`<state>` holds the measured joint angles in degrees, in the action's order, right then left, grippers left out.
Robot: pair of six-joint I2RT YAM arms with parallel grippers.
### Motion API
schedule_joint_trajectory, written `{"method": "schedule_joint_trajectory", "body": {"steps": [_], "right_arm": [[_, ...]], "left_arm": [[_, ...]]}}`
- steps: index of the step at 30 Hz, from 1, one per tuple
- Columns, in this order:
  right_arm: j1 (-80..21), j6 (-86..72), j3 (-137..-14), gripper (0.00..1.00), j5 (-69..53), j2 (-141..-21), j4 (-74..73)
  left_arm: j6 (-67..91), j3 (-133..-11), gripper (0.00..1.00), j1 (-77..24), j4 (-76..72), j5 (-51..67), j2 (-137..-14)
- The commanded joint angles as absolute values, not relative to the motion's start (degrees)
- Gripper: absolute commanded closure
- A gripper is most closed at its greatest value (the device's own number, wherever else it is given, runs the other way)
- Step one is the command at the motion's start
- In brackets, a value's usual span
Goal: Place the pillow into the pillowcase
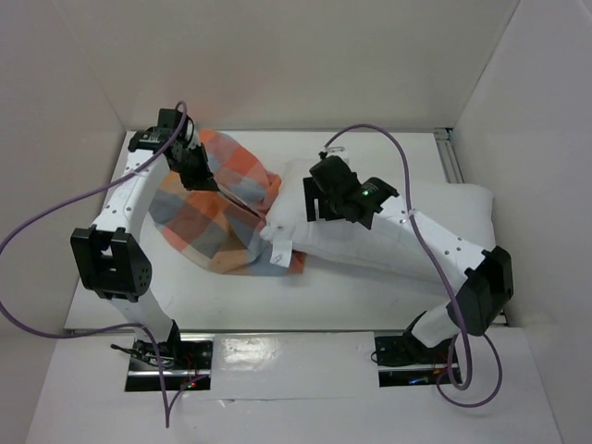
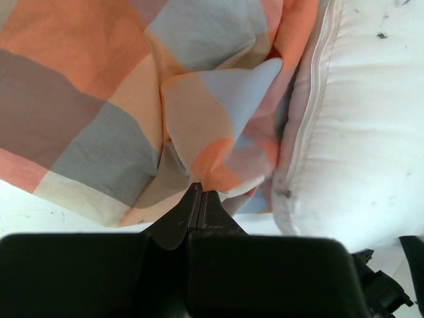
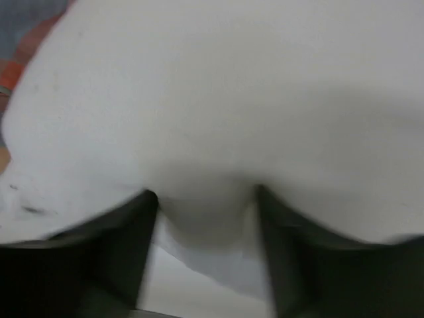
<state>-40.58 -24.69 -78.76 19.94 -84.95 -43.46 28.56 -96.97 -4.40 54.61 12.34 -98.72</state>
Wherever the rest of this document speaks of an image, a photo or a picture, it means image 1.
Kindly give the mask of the orange grey checked pillowcase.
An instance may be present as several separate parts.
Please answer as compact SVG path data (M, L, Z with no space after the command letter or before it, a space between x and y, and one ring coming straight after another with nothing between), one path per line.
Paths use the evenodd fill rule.
M219 275L300 275L304 253L291 253L287 267L273 264L272 244L260 236L281 177L229 135L202 129L199 136L224 190L188 191L179 174L169 173L149 207L156 229L191 262Z

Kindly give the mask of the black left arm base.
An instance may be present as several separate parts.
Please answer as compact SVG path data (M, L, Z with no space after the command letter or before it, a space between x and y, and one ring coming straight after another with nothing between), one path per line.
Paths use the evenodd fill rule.
M130 347L111 344L114 351L129 357L126 392L159 391L160 379L156 354L151 344L135 341ZM211 388L214 354L212 338L183 339L175 351L162 351L163 378L167 391L186 389L207 391Z

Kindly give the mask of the white pillow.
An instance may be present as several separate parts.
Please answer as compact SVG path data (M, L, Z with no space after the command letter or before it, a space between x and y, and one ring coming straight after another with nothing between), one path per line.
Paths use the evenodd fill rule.
M286 164L279 194L261 231L263 239L291 241L293 250L329 261L440 280L404 213L403 197L398 197L395 208L376 216L371 228L345 219L308 221L303 180L315 163L314 159L296 159ZM473 184L413 180L411 197L422 237L452 288L459 290L466 276L453 264L453 257L474 255L480 259L482 251L495 246L492 192Z

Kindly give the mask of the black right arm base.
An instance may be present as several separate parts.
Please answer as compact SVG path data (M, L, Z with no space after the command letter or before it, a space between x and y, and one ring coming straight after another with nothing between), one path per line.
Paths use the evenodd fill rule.
M451 339L445 339L432 349L422 344L414 349L402 331L379 331L374 335L375 348L370 360L377 367L381 388L421 387L435 385L438 378L443 385L450 383L448 369L458 382L462 381L457 352L448 363Z

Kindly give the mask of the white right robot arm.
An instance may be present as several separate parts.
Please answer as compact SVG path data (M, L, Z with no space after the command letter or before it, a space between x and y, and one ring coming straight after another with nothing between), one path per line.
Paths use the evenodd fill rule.
M488 251L412 208L382 179L358 180L344 160L330 155L303 181L309 221L345 219L393 241L405 257L427 259L450 300L420 314L407 328L403 350L425 362L442 341L465 332L481 337L514 294L512 259L497 246Z

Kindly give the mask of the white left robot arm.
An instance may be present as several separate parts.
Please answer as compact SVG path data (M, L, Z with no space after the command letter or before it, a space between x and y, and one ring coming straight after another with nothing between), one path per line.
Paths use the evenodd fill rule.
M152 264L140 245L142 223L169 172L189 191L217 191L204 145L187 106L162 108L149 129L129 142L126 172L88 228L77 228L70 245L86 290L109 302L133 325L137 340L153 344L151 360L163 369L182 358L179 328L151 290Z

